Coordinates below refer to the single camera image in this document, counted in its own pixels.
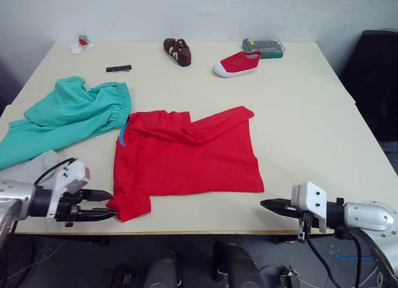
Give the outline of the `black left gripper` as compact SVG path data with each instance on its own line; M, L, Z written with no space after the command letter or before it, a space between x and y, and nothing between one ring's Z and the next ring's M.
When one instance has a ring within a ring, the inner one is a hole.
M81 210L82 200L102 202L112 200L114 196L104 190L79 190L75 193L65 192L59 199L56 221L64 222L65 227L72 227L75 222L101 221L114 218L117 211L108 208Z

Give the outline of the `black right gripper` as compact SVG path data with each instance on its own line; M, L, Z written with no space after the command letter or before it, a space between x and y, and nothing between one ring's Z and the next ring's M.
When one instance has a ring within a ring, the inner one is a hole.
M312 229L312 212L307 204L294 205L289 199L273 198L260 201L260 205L280 216L298 219L298 241L306 242Z

